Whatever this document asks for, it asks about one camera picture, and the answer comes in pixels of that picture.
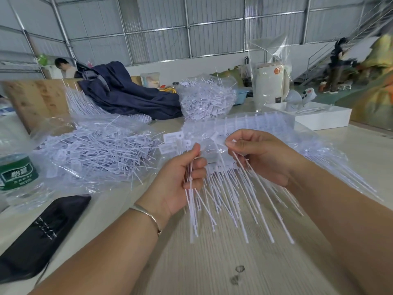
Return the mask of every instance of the black shirt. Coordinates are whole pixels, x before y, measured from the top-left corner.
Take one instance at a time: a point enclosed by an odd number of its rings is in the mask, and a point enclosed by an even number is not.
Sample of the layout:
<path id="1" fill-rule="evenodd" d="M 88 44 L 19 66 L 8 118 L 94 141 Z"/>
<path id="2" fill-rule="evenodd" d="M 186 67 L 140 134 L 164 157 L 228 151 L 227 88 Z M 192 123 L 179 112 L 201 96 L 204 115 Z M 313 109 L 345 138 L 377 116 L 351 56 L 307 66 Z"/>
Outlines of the black shirt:
<path id="1" fill-rule="evenodd" d="M 338 58 L 338 55 L 343 51 L 342 47 L 336 44 L 334 49 L 330 53 L 330 60 L 332 61 L 331 67 L 340 66 L 342 61 Z"/>

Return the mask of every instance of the black phone case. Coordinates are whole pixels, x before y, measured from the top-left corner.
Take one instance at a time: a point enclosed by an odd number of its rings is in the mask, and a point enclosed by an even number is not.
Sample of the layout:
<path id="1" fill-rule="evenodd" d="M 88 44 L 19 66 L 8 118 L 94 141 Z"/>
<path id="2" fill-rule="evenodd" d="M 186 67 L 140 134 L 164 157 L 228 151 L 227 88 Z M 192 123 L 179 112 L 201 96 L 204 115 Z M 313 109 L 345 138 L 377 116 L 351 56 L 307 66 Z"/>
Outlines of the black phone case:
<path id="1" fill-rule="evenodd" d="M 0 256 L 0 284 L 39 274 L 91 200 L 89 195 L 56 199 Z"/>

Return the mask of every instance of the black pants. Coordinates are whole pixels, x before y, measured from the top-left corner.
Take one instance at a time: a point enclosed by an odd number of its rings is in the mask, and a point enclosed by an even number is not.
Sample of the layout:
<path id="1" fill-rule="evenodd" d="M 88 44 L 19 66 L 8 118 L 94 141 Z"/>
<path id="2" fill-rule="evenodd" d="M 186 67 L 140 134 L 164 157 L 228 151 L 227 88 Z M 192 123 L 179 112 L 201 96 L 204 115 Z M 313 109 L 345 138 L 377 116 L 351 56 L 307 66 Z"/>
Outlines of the black pants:
<path id="1" fill-rule="evenodd" d="M 327 79 L 327 83 L 325 88 L 323 89 L 324 91 L 332 91 L 336 92 L 338 90 L 338 80 L 340 79 L 342 71 L 342 66 L 335 66 L 330 68 L 330 73 L 329 77 Z"/>

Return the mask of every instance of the light wooden tabletop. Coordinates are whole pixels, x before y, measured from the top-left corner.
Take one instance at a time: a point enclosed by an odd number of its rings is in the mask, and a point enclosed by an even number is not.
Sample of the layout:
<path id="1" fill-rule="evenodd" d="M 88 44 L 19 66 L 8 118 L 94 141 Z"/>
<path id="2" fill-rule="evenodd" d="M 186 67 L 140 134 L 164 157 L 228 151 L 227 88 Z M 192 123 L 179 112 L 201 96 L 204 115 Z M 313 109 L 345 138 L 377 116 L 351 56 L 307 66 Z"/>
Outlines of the light wooden tabletop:
<path id="1" fill-rule="evenodd" d="M 232 112 L 252 109 L 252 102 L 248 99 L 246 104 L 233 108 Z M 170 132 L 177 131 L 182 123 L 182 118 L 178 118 L 158 121 L 153 127 Z M 393 208 L 390 188 L 393 139 L 352 125 L 317 133 L 345 152 L 352 168 L 378 189 L 386 200 L 385 204 Z M 124 184 L 106 191 L 99 199 L 93 199 L 56 252 L 44 277 L 130 207 L 147 185 L 130 192 L 129 186 Z M 246 210 L 242 211 L 242 216 L 249 244 L 245 243 L 241 229 L 235 228 L 224 213 L 218 217 L 215 233 L 211 231 L 209 219 L 202 213 L 200 236 L 190 244 L 188 214 L 181 211 L 161 235 L 132 294 L 361 294 L 324 236 L 307 216 L 301 217 L 291 208 L 277 206 L 295 240 L 292 245 L 262 192 L 259 198 L 276 240 L 274 244 L 270 243 L 265 229 L 256 225 Z M 46 206 L 7 220 L 0 214 L 0 254 Z M 244 266 L 245 270 L 235 284 L 237 266 Z M 0 285 L 0 294 L 25 295 L 33 288 L 36 279 Z"/>

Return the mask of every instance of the white tray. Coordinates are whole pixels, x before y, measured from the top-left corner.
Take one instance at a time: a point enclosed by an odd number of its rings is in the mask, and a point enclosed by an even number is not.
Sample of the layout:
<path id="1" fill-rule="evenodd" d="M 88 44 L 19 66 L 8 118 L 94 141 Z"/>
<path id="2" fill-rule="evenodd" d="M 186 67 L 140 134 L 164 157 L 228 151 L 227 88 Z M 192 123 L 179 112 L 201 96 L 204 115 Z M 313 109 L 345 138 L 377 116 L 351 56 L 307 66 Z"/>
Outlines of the white tray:
<path id="1" fill-rule="evenodd" d="M 329 111 L 319 111 L 311 113 L 296 114 L 296 112 L 286 112 L 285 107 L 287 103 L 273 103 L 266 104 L 266 107 L 275 109 L 277 111 L 295 116 L 295 120 L 311 130 L 320 130 L 336 127 L 344 127 L 349 123 L 352 109 L 332 106 Z M 310 109 L 313 107 L 326 107 L 328 104 L 309 102 L 302 109 Z"/>

